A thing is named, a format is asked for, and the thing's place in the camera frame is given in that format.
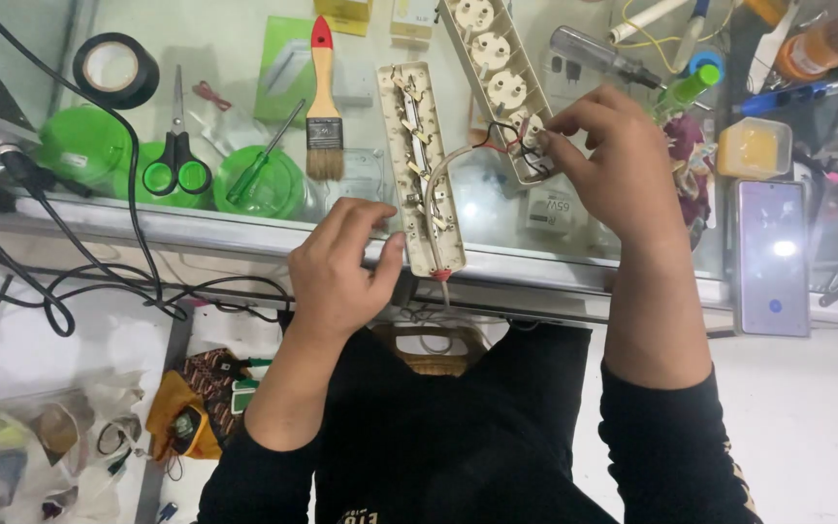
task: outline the green scissors handle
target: green scissors handle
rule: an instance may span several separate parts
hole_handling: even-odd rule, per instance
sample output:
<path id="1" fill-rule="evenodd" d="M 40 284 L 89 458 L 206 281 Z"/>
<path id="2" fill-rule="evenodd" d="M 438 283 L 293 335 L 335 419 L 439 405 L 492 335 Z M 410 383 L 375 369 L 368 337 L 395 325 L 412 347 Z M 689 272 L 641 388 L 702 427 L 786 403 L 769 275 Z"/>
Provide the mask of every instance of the green scissors handle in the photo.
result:
<path id="1" fill-rule="evenodd" d="M 212 184 L 212 171 L 190 152 L 188 132 L 169 131 L 164 152 L 145 169 L 144 184 L 149 193 L 158 197 L 169 195 L 178 184 L 184 192 L 200 195 Z"/>

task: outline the scissors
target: scissors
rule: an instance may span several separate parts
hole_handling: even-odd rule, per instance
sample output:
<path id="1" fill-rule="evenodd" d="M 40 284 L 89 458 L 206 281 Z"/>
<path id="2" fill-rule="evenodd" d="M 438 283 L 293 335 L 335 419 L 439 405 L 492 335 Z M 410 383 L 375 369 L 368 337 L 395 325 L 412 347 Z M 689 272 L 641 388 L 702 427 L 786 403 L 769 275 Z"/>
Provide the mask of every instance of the scissors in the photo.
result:
<path id="1" fill-rule="evenodd" d="M 194 157 L 189 150 L 189 133 L 183 125 L 180 65 L 177 65 L 177 78 L 173 86 L 173 126 L 167 133 L 164 152 L 147 166 L 144 184 L 149 193 L 158 197 L 169 195 L 177 185 L 190 195 L 199 195 L 212 184 L 209 166 Z"/>

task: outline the blue tape roll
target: blue tape roll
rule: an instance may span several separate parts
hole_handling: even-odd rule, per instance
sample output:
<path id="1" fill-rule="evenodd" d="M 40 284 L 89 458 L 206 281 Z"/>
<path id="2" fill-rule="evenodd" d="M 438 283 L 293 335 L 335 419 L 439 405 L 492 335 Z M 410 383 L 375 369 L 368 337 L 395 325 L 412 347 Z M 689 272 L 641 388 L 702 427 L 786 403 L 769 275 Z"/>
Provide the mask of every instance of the blue tape roll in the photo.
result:
<path id="1" fill-rule="evenodd" d="M 714 51 L 698 51 L 691 57 L 691 62 L 688 63 L 687 68 L 681 74 L 682 77 L 690 77 L 703 66 L 713 66 L 720 70 L 720 82 L 726 78 L 726 67 L 723 63 L 723 57 Z"/>

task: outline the open power strip casing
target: open power strip casing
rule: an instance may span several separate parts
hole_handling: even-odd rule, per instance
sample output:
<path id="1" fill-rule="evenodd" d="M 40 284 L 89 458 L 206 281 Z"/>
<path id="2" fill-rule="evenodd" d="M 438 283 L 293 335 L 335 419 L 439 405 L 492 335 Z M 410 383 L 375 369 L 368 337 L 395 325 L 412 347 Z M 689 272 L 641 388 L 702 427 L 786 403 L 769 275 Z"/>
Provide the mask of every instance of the open power strip casing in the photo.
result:
<path id="1" fill-rule="evenodd" d="M 432 82 L 428 74 L 428 64 L 413 62 L 378 69 L 380 102 L 384 112 L 387 139 L 390 142 L 390 161 L 393 164 L 393 179 L 397 188 L 397 197 L 400 200 L 400 217 L 403 231 L 406 233 L 406 251 L 410 256 L 413 275 L 428 277 L 435 269 L 435 259 L 432 256 L 432 244 L 425 230 L 425 215 L 419 211 L 414 197 L 411 199 L 411 195 L 414 196 L 417 193 L 419 175 L 409 166 L 413 159 L 413 136 L 402 123 L 405 116 L 400 102 L 400 88 L 392 80 L 394 75 L 404 82 L 409 82 L 409 78 L 412 77 L 415 92 L 421 93 L 421 101 L 417 108 L 422 127 L 421 133 L 429 139 L 429 144 L 425 147 L 429 173 L 444 160 L 445 148 L 438 129 L 438 114 L 435 108 L 435 95 L 432 93 Z M 467 258 L 448 173 L 439 179 L 435 187 L 435 195 L 438 216 L 446 225 L 445 229 L 438 228 L 437 233 L 443 269 L 457 271 L 467 265 Z"/>
<path id="2" fill-rule="evenodd" d="M 472 8 L 477 8 L 474 5 L 480 4 L 482 1 L 489 2 L 490 6 L 493 7 L 493 12 L 487 17 L 487 29 L 483 32 L 472 29 L 471 35 L 467 35 L 465 28 L 458 27 L 455 10 L 461 8 L 468 2 L 472 4 Z M 546 100 L 545 94 L 539 85 L 536 71 L 532 67 L 532 63 L 529 62 L 529 57 L 526 55 L 525 49 L 522 47 L 522 40 L 519 38 L 516 28 L 513 26 L 513 20 L 503 0 L 440 0 L 438 3 L 438 15 L 448 30 L 451 42 L 454 44 L 454 48 L 458 53 L 458 59 L 467 75 L 467 81 L 470 83 L 471 92 L 474 94 L 474 99 L 477 101 L 484 119 L 509 124 L 511 123 L 509 117 L 517 114 L 519 111 L 538 116 L 542 122 L 548 122 L 552 118 L 551 108 L 548 106 L 548 100 Z M 508 52 L 510 54 L 506 66 L 485 71 L 483 72 L 482 78 L 482 67 L 474 63 L 471 55 L 474 39 L 486 33 L 494 33 L 495 36 L 505 39 L 509 44 L 510 49 Z M 526 92 L 524 95 L 525 101 L 520 107 L 506 109 L 498 117 L 495 111 L 498 109 L 499 103 L 491 101 L 490 96 L 487 94 L 486 84 L 491 78 L 502 72 L 509 72 L 513 76 L 521 77 L 525 81 Z M 506 148 L 507 140 L 505 134 L 501 131 L 494 132 L 493 135 L 495 136 L 497 145 Z M 533 137 L 530 135 L 531 133 L 527 134 L 527 140 L 530 145 L 533 145 Z M 550 159 L 543 158 L 541 152 L 537 155 L 529 155 L 529 160 L 535 166 L 545 166 L 548 169 L 548 175 L 531 168 L 522 158 L 518 148 L 511 149 L 508 155 L 501 155 L 501 158 L 506 164 L 506 167 L 516 173 L 515 179 L 511 176 L 507 177 L 507 188 L 513 191 L 529 189 L 545 182 L 552 175 L 559 172 L 551 163 Z"/>

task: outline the brush bristles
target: brush bristles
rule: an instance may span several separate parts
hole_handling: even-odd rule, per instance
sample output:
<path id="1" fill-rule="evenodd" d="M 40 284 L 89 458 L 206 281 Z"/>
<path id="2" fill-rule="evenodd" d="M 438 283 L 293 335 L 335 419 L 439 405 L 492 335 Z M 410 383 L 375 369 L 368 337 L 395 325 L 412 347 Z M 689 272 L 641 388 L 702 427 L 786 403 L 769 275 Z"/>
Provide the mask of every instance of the brush bristles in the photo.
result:
<path id="1" fill-rule="evenodd" d="M 344 177 L 344 150 L 309 149 L 306 152 L 306 176 L 316 182 L 341 180 Z"/>

